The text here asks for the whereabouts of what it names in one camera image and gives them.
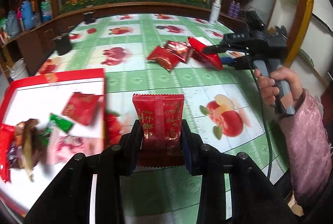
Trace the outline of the pink sleeve forearm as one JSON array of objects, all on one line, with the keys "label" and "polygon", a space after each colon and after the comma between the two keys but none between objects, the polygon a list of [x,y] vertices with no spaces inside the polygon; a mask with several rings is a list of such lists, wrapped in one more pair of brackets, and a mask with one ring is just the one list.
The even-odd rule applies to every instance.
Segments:
[{"label": "pink sleeve forearm", "polygon": [[331,148],[321,107],[304,89],[295,115],[282,116],[279,120],[286,140],[291,184],[301,207],[317,201],[332,171]]}]

